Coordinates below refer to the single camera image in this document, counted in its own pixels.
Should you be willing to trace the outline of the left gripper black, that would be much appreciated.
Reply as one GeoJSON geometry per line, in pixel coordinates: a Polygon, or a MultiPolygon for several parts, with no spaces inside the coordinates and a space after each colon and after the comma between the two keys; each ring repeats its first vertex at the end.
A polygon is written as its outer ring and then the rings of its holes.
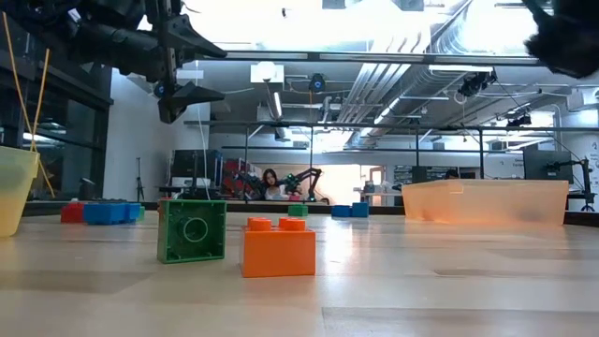
{"type": "Polygon", "coordinates": [[[212,58],[225,58],[227,52],[199,34],[181,2],[173,1],[82,1],[74,59],[98,62],[120,70],[123,75],[139,74],[156,85],[159,118],[174,123],[190,105],[225,99],[223,93],[187,82],[176,83],[175,50],[189,50],[212,58]],[[164,24],[164,44],[160,29],[164,24]]]}

